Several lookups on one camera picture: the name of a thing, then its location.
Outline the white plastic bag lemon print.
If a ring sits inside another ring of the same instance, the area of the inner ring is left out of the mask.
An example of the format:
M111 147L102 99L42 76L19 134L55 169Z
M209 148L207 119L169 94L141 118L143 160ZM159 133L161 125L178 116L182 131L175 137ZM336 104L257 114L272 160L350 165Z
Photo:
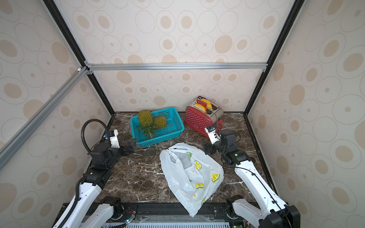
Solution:
M194 217L223 182L222 166L202 150L183 142L163 150L159 157L170 190Z

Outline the large pineapple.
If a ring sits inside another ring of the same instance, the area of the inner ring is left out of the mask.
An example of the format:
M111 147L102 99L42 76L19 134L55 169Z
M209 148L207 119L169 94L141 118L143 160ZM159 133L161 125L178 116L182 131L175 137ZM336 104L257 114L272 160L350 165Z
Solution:
M138 113L139 129L147 137L152 139L156 133L156 128L153 125L153 116L148 110L141 110Z

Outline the small pineapple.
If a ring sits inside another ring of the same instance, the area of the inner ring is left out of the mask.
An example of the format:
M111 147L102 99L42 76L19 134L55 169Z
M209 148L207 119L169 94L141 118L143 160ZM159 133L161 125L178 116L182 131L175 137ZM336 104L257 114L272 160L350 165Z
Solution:
M167 126L167 120L165 116L156 116L153 118L152 127L154 129L162 129Z

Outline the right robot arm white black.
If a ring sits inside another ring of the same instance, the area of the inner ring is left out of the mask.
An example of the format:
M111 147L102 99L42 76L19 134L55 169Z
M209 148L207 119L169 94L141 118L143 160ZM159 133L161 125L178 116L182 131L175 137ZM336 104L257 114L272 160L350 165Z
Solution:
M254 166L254 159L236 144L234 131L216 131L212 125L205 128L210 139L202 145L206 154L219 153L224 167L231 168L242 179L254 196L254 206L240 196L227 200L229 215L242 217L252 228L299 228L300 212L289 206L265 182Z

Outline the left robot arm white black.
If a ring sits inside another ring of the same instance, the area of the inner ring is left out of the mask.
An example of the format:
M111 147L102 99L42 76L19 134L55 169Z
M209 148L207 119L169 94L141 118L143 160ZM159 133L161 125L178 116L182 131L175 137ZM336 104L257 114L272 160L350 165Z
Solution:
M129 140L116 148L111 143L111 138L107 137L106 141L98 143L93 150L88 147L84 138L81 141L91 155L92 163L76 183L75 195L54 225L55 228L101 227L114 215L120 217L123 214L121 200L107 197L98 206L97 211L85 223L82 222L92 203L106 186L112 169L119 159L136 151L136 139Z

